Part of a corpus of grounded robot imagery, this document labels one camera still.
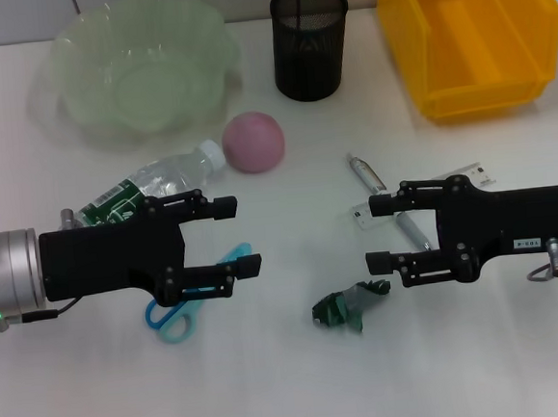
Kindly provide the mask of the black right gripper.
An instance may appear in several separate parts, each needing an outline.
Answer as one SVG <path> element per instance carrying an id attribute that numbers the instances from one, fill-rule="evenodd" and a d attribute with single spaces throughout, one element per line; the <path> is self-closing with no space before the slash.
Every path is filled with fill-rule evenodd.
<path id="1" fill-rule="evenodd" d="M 372 195 L 368 205 L 374 217 L 436 210 L 439 250 L 365 255 L 371 275 L 399 274 L 408 288 L 471 283 L 493 258 L 543 252 L 558 240 L 558 186 L 491 192 L 451 175 L 403 180 L 395 194 Z"/>

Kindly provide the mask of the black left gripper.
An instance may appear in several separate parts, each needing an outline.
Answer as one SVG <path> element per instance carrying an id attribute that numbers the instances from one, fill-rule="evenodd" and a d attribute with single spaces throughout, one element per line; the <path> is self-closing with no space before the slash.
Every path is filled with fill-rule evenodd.
<path id="1" fill-rule="evenodd" d="M 185 248 L 179 225 L 230 220 L 237 214 L 236 197 L 209 200 L 194 189 L 146 196 L 143 202 L 150 218 L 39 236 L 48 300 L 137 288 L 149 292 L 159 305 L 171 307 L 188 300 L 230 298 L 236 280 L 259 275 L 259 253 L 218 265 L 183 268 Z"/>

